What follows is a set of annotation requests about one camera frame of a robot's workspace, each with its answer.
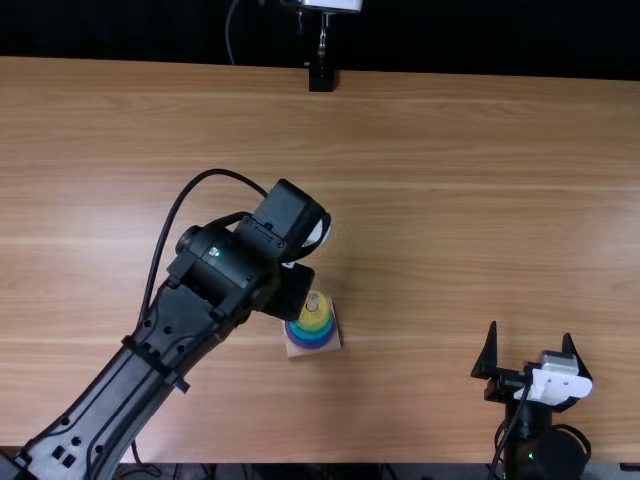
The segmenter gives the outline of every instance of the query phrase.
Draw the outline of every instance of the black cable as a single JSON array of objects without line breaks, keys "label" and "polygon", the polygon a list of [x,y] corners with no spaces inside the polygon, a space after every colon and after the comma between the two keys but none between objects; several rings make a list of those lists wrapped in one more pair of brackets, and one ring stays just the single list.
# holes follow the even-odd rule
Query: black cable
[{"label": "black cable", "polygon": [[491,462],[491,467],[489,468],[489,475],[487,476],[487,480],[494,480],[494,475],[496,474],[496,469],[498,468],[498,461],[500,460],[500,455],[502,455],[502,451],[504,450],[504,446],[507,444],[507,439],[511,432],[518,423],[518,419],[520,418],[520,414],[522,413],[522,407],[527,403],[527,397],[529,396],[529,390],[531,389],[531,381],[527,379],[527,383],[524,386],[524,391],[522,392],[522,398],[520,399],[520,403],[518,404],[518,408],[516,409],[516,413],[513,415],[507,430],[504,432],[502,440],[500,440],[500,444],[496,449],[496,453],[493,455],[493,461]]},{"label": "black cable", "polygon": [[[489,465],[488,463],[485,463],[484,466],[487,467],[487,470],[491,470],[491,465]],[[493,478],[494,480],[502,480],[497,473],[493,474]]]},{"label": "black cable", "polygon": [[391,465],[389,465],[388,463],[383,463],[382,467],[387,469],[387,472],[389,472],[389,476],[392,480],[398,480],[398,476],[396,475],[396,472],[393,471],[393,468],[391,468]]},{"label": "black cable", "polygon": [[146,473],[147,475],[151,475],[152,477],[155,477],[155,478],[158,478],[162,475],[162,474],[152,475],[151,473],[149,473],[149,470],[147,470],[146,468],[136,468],[135,470],[129,470],[128,472],[125,472],[122,475],[118,475],[116,478],[118,480],[122,480],[123,478],[127,478],[128,476],[134,475],[136,473]]},{"label": "black cable", "polygon": [[211,465],[209,467],[209,470],[207,470],[207,467],[204,463],[200,464],[200,468],[202,468],[202,471],[204,472],[204,474],[207,476],[208,479],[210,480],[215,480],[216,478],[216,470],[218,469],[218,464],[214,463],[213,465]]},{"label": "black cable", "polygon": [[231,0],[231,5],[229,5],[229,10],[227,10],[227,18],[224,22],[224,41],[227,44],[227,53],[229,54],[229,62],[231,65],[236,64],[236,60],[233,57],[233,50],[231,49],[231,18],[238,3],[240,3],[240,0]]},{"label": "black cable", "polygon": [[493,445],[494,448],[497,450],[498,449],[498,440],[500,440],[500,434],[504,431],[504,427],[505,427],[505,423],[507,421],[503,420],[502,423],[500,424],[500,426],[498,427],[498,430],[496,430],[496,435],[495,437],[493,437]]},{"label": "black cable", "polygon": [[137,470],[137,472],[145,472],[151,475],[152,477],[156,477],[156,478],[159,478],[162,476],[162,472],[158,467],[156,467],[151,463],[143,463],[142,460],[140,460],[140,454],[138,453],[138,444],[136,443],[135,440],[131,442],[131,453],[133,453],[133,459],[135,460],[136,464],[143,467]]}]

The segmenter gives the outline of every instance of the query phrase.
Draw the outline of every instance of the wood grain surface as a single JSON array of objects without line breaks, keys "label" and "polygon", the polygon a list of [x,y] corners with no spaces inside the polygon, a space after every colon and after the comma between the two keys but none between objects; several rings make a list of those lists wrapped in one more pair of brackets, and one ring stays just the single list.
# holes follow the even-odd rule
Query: wood grain surface
[{"label": "wood grain surface", "polygon": [[[306,262],[344,349],[287,360],[254,315],[139,436],[148,461],[485,462],[503,416],[469,377],[492,320],[518,368],[571,332],[593,395],[558,416],[640,461],[640,85],[0,59],[0,445],[22,445],[134,326],[181,187],[279,178],[333,215]],[[189,225],[251,209],[212,179]],[[171,257],[167,248],[165,264]]]}]

